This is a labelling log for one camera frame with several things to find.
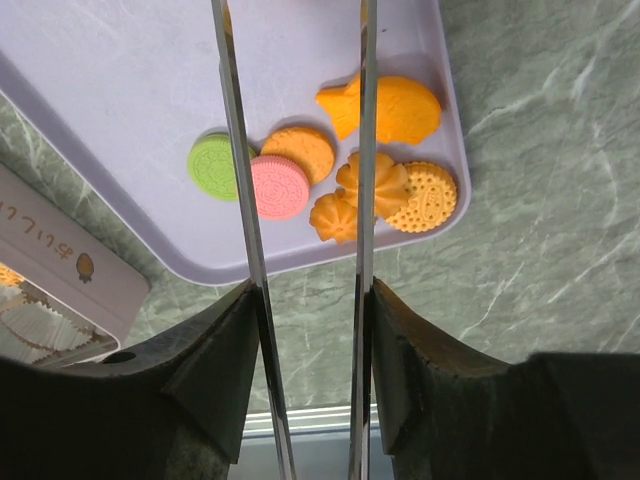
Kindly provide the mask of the pink round cookie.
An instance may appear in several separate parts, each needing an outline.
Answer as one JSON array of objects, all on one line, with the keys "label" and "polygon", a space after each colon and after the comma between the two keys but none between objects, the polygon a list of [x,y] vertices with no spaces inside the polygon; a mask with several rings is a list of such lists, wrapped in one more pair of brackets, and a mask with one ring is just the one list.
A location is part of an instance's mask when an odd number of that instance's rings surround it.
[{"label": "pink round cookie", "polygon": [[306,208],[311,186],[305,172],[292,160],[260,155],[251,161],[251,173],[260,218],[289,220]]}]

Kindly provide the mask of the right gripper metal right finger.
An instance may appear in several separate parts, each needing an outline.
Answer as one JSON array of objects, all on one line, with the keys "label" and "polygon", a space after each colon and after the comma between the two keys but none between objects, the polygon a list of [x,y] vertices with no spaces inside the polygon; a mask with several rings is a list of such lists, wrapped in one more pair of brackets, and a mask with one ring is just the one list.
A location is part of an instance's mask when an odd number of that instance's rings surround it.
[{"label": "right gripper metal right finger", "polygon": [[377,3],[361,3],[358,225],[348,477],[367,479],[370,466],[374,197],[377,114]]}]

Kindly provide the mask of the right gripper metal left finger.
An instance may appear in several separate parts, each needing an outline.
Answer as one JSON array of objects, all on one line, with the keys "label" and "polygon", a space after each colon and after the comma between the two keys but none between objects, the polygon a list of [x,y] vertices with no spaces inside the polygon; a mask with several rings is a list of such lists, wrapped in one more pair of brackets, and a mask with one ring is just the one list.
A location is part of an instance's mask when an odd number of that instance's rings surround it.
[{"label": "right gripper metal left finger", "polygon": [[257,203],[249,155],[245,116],[235,55],[231,13],[226,1],[211,1],[219,51],[219,71],[225,114],[232,144],[248,267],[257,305],[256,320],[269,395],[276,453],[282,479],[297,477],[285,404],[276,331],[268,288]]}]

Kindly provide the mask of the green round cookie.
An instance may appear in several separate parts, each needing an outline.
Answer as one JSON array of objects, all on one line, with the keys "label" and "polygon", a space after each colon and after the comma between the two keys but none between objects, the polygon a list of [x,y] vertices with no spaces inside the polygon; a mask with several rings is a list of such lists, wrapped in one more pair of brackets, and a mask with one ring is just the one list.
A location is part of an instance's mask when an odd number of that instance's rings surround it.
[{"label": "green round cookie", "polygon": [[214,133],[195,142],[187,157],[191,180],[204,193],[227,202],[238,200],[232,143],[228,134]]}]

